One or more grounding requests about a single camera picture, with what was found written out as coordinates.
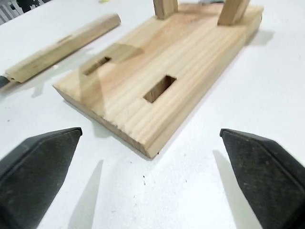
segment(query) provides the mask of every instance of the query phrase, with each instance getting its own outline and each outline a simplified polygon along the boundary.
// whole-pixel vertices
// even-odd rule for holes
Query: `wooden block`
[[[62,38],[46,49],[40,50],[10,67],[6,70],[6,76],[10,81],[23,83],[79,50],[86,44],[114,29],[120,23],[121,19],[117,14],[104,15],[65,38]]]
[[[152,17],[54,87],[154,157],[261,23],[263,8],[249,7],[236,26],[217,26],[221,10],[183,4],[165,21]]]
[[[158,19],[166,19],[178,12],[178,0],[153,0],[153,5]]]
[[[220,14],[218,25],[234,25],[244,15],[250,0],[226,0]]]

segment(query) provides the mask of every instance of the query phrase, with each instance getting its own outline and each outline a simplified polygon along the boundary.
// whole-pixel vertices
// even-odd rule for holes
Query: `rectangular mortise hole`
[[[176,78],[173,78],[169,75],[164,76],[160,82],[158,82],[145,96],[144,99],[146,99],[148,102],[153,103],[156,101],[159,96],[165,92],[167,88],[169,88],[173,82],[176,80]]]
[[[98,60],[94,64],[92,64],[89,68],[87,68],[83,73],[85,75],[90,75],[92,72],[97,70],[99,67],[101,67],[103,64],[106,64],[107,62],[111,61],[111,57],[103,57],[102,59]]]

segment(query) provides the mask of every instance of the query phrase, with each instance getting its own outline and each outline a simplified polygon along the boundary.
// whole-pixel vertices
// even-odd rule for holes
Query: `white table surface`
[[[64,102],[51,85],[151,17],[152,2],[53,0],[0,26],[4,72],[104,13],[117,12],[122,20],[27,83],[0,92],[0,157],[33,135],[83,130],[39,229],[259,229],[234,178],[221,128],[271,138],[305,164],[304,0],[252,1],[265,6],[260,31],[154,160]]]

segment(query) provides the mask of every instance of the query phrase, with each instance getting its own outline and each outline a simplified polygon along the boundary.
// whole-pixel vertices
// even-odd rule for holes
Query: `wooden board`
[[[114,29],[120,23],[120,17],[116,13],[104,15],[10,67],[5,71],[6,77],[11,82],[23,83]]]
[[[217,26],[222,6],[183,4],[166,20],[152,17],[54,87],[154,157],[260,25],[263,8],[248,7],[237,25]]]

